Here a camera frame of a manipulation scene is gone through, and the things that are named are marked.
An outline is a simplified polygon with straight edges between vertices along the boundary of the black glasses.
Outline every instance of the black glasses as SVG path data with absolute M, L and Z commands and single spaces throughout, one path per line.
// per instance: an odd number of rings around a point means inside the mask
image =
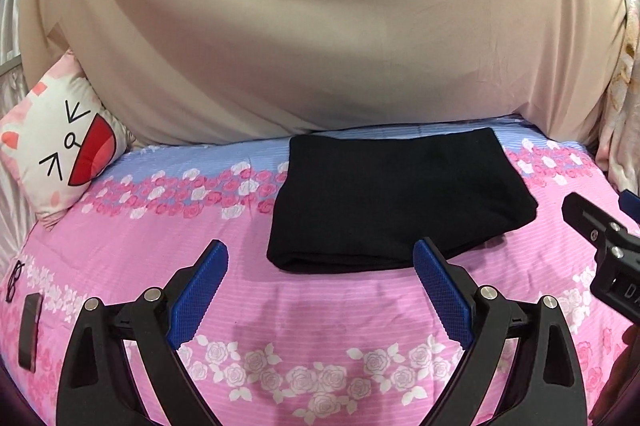
M 20 278 L 23 267 L 24 263 L 18 260 L 15 263 L 14 271 L 11 273 L 11 276 L 9 276 L 9 283 L 6 285 L 6 297 L 4 298 L 7 303 L 11 303 L 14 300 L 15 283 L 18 281 L 18 278 Z

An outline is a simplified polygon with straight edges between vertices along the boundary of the black folded cloth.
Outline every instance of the black folded cloth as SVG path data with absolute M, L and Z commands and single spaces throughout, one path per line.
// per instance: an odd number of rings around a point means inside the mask
M 411 267 L 430 237 L 452 258 L 536 218 L 493 130 L 414 139 L 290 140 L 267 258 L 284 271 Z

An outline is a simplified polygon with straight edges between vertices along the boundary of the white pillow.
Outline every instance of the white pillow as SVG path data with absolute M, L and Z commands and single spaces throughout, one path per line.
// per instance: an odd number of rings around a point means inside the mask
M 67 51 L 0 120 L 0 160 L 51 228 L 131 139 Z

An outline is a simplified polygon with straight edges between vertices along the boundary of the blue gripper pad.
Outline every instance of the blue gripper pad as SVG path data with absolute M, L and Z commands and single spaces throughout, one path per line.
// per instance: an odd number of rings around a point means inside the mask
M 629 215 L 640 224 L 640 198 L 629 190 L 624 190 L 618 198 L 618 206 L 623 213 Z
M 228 266 L 229 253 L 225 244 L 218 242 L 211 248 L 172 307 L 170 328 L 166 336 L 172 349 L 178 350 L 181 344 L 193 339 Z
M 459 342 L 464 350 L 468 349 L 474 341 L 471 310 L 424 240 L 414 246 L 414 269 L 449 339 Z

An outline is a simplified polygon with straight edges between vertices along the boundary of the red mouth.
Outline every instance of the red mouth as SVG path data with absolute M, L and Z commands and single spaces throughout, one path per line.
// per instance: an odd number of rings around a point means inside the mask
M 89 183 L 109 165 L 115 153 L 116 136 L 111 126 L 100 114 L 95 114 L 71 170 L 68 185 Z

